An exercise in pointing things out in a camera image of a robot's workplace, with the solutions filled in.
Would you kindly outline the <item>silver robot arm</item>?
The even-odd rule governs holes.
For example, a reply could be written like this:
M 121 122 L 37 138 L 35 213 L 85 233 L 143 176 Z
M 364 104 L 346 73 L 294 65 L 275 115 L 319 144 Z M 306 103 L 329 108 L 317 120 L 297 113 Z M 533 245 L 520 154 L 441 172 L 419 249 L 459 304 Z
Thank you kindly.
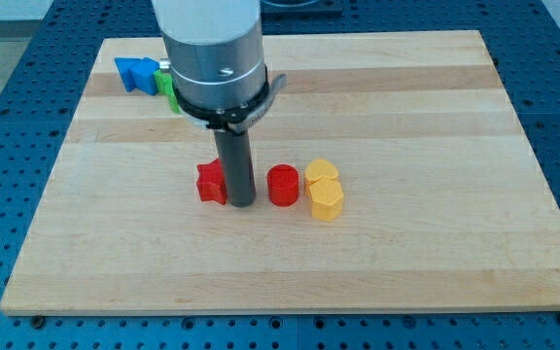
M 208 129 L 241 123 L 268 95 L 258 0 L 154 0 L 182 111 Z

